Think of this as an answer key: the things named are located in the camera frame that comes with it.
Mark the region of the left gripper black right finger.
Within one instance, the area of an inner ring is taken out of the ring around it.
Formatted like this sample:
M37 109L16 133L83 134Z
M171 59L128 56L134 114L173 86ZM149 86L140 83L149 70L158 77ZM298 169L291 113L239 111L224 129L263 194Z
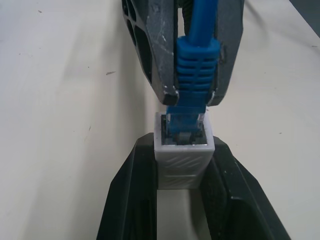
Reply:
M290 239L256 178L225 142L213 139L215 151L199 187L211 239Z

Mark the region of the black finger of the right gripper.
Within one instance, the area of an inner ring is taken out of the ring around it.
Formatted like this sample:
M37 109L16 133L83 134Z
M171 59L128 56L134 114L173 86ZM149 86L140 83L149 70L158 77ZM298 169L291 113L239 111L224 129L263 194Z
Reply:
M174 106L178 5L175 0L122 0L122 14L142 71L158 100Z
M227 93L243 34L243 12L243 0L218 2L214 38L220 43L220 54L209 92L208 107L219 105Z

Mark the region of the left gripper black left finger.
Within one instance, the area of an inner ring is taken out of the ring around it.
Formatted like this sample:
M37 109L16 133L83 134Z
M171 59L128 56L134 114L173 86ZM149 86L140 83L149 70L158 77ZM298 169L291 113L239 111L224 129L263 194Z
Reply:
M154 134L137 139L110 183L98 240L157 239L158 171Z

